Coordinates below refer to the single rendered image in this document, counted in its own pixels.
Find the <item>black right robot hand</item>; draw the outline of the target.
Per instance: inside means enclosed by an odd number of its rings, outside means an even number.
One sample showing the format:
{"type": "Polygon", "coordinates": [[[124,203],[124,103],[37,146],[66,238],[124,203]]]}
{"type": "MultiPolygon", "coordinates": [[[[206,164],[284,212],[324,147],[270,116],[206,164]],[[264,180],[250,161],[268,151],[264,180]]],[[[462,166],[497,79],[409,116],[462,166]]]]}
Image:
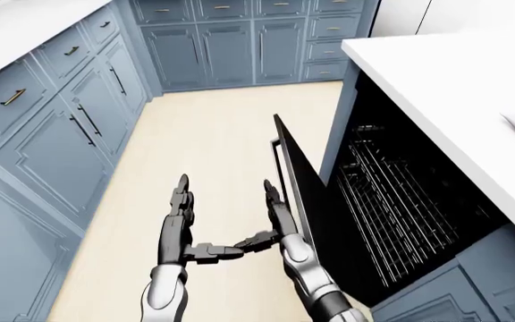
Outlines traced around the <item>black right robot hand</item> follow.
{"type": "Polygon", "coordinates": [[[234,248],[240,249],[244,253],[270,249],[273,245],[279,243],[284,236],[298,232],[290,209],[281,201],[278,190],[267,179],[264,180],[264,189],[267,214],[272,224],[272,230],[256,233],[252,237],[233,245],[234,248]]]}

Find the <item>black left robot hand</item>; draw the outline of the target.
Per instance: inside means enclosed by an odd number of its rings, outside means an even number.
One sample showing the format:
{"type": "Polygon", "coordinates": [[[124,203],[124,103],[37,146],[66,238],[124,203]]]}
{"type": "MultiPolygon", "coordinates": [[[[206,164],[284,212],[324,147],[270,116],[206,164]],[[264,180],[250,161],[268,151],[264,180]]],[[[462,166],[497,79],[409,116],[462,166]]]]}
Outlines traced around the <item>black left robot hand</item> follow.
{"type": "Polygon", "coordinates": [[[238,259],[244,251],[232,246],[215,246],[199,243],[192,246],[190,228],[194,224],[194,195],[189,190],[189,177],[183,174],[170,200],[171,211],[165,217],[160,233],[157,252],[158,265],[181,265],[188,262],[198,265],[215,265],[220,260],[238,259]]]}

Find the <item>black dishwasher door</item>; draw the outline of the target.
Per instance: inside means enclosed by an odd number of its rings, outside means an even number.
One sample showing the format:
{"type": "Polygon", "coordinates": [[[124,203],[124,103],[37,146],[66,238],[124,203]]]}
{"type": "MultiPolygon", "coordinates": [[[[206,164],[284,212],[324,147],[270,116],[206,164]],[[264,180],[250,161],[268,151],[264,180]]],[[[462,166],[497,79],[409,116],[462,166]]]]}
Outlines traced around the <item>black dishwasher door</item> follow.
{"type": "Polygon", "coordinates": [[[376,273],[369,267],[365,243],[350,211],[322,182],[278,114],[274,115],[274,125],[306,241],[346,294],[373,307],[379,293],[376,273]]]}

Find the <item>black dishwasher body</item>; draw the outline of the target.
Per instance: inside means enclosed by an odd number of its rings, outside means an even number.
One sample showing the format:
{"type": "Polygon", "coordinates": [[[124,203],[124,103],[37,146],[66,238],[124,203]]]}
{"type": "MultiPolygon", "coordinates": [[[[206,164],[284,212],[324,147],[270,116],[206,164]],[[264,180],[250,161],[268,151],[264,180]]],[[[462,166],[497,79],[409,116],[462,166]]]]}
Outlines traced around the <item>black dishwasher body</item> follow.
{"type": "Polygon", "coordinates": [[[345,140],[353,128],[360,125],[376,125],[385,129],[384,138],[398,155],[405,157],[409,169],[431,200],[446,214],[456,227],[460,242],[455,251],[417,271],[408,281],[391,287],[382,284],[370,258],[369,267],[376,273],[379,286],[376,305],[393,294],[416,282],[437,269],[457,254],[472,246],[489,233],[506,225],[504,213],[453,163],[429,137],[421,131],[402,110],[367,76],[361,76],[356,84],[357,96],[351,106],[336,160],[327,188],[350,211],[338,187],[338,165],[343,160],[345,140]]]}

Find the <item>blue long cabinet run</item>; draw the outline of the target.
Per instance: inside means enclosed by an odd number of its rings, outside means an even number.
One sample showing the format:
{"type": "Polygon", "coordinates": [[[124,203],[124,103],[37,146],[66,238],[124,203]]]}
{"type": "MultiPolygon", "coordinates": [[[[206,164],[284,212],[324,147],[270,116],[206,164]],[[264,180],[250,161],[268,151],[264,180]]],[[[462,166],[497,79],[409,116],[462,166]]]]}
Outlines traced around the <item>blue long cabinet run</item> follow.
{"type": "Polygon", "coordinates": [[[0,0],[0,322],[46,322],[153,97],[136,33],[129,0],[0,0]]]}

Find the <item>blue island cabinet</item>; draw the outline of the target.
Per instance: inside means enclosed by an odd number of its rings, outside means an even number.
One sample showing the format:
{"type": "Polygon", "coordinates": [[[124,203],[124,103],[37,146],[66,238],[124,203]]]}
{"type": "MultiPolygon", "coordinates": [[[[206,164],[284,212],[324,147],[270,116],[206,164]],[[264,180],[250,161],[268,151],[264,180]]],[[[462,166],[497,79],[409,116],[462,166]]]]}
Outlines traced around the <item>blue island cabinet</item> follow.
{"type": "MultiPolygon", "coordinates": [[[[320,171],[326,187],[361,76],[367,75],[348,63],[320,171]]],[[[515,322],[515,224],[508,220],[454,259],[368,308],[375,322],[515,322]]]]}

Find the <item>white refrigerator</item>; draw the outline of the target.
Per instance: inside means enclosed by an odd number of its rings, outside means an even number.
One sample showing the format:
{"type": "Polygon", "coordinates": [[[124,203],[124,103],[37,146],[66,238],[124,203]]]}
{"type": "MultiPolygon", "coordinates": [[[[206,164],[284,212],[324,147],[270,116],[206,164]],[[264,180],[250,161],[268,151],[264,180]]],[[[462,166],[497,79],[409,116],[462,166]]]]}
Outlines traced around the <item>white refrigerator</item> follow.
{"type": "Polygon", "coordinates": [[[382,0],[372,37],[515,31],[515,0],[382,0]]]}

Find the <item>blue cabinet wall unit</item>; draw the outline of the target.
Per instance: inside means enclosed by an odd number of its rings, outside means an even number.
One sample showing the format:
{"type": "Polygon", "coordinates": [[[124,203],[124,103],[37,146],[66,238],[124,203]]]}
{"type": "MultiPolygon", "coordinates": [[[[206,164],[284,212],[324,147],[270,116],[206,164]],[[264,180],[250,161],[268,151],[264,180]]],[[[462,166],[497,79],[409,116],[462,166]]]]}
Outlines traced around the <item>blue cabinet wall unit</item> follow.
{"type": "Polygon", "coordinates": [[[381,0],[129,3],[162,90],[182,92],[342,80],[342,42],[369,37],[381,0]]]}

